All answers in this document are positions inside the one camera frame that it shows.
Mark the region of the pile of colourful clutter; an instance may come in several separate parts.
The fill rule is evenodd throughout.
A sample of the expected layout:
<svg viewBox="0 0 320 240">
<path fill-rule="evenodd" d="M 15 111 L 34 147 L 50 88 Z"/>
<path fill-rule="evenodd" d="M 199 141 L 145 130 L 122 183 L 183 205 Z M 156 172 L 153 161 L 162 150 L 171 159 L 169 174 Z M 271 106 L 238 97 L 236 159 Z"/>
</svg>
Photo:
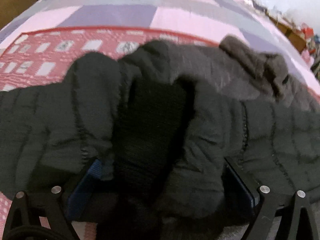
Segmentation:
<svg viewBox="0 0 320 240">
<path fill-rule="evenodd" d="M 315 34 L 313 29 L 306 23 L 300 26 L 300 32 L 306 41 L 306 46 L 301 52 L 301 56 L 319 81 L 319 34 Z"/>
</svg>

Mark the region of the red white checkered blanket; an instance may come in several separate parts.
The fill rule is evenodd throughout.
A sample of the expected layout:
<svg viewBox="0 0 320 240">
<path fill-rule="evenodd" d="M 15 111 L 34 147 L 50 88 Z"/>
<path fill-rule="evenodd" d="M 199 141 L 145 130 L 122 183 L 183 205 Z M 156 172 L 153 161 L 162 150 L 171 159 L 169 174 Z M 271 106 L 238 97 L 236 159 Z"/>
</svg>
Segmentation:
<svg viewBox="0 0 320 240">
<path fill-rule="evenodd" d="M 29 33 L 1 56 L 1 219 L 16 193 L 70 188 L 102 163 L 97 239 L 202 231 L 224 199 L 214 154 L 220 44 L 146 29 Z"/>
</svg>

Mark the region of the wooden bedside cabinet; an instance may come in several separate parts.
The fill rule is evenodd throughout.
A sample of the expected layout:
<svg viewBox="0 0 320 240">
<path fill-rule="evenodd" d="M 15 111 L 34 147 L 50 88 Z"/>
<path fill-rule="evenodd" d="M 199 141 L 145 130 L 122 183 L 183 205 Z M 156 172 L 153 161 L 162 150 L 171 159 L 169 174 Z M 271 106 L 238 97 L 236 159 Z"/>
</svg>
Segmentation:
<svg viewBox="0 0 320 240">
<path fill-rule="evenodd" d="M 306 40 L 298 33 L 298 31 L 285 20 L 270 15 L 267 16 L 301 54 L 306 48 Z"/>
</svg>

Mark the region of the pink purple patchwork bedsheet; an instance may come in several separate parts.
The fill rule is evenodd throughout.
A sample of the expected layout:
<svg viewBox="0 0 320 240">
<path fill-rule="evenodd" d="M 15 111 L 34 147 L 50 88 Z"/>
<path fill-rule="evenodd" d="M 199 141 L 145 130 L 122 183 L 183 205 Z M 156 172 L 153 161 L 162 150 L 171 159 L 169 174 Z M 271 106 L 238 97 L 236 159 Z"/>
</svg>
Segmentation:
<svg viewBox="0 0 320 240">
<path fill-rule="evenodd" d="M 90 25 L 163 29 L 213 42 L 234 35 L 258 51 L 282 54 L 289 72 L 319 93 L 319 82 L 289 40 L 240 0 L 39 0 L 1 30 L 1 48 L 21 33 Z"/>
</svg>

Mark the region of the black and grey quilted jacket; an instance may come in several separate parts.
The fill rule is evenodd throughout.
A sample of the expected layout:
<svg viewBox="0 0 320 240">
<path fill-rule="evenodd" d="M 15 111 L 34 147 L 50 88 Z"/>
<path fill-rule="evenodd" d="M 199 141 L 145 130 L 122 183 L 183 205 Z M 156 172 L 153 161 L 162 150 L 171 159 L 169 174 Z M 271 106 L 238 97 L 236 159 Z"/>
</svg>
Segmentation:
<svg viewBox="0 0 320 240">
<path fill-rule="evenodd" d="M 263 207 L 314 239 L 319 103 L 283 55 L 227 36 L 92 51 L 57 83 L 1 92 L 4 239 L 214 239 Z"/>
</svg>

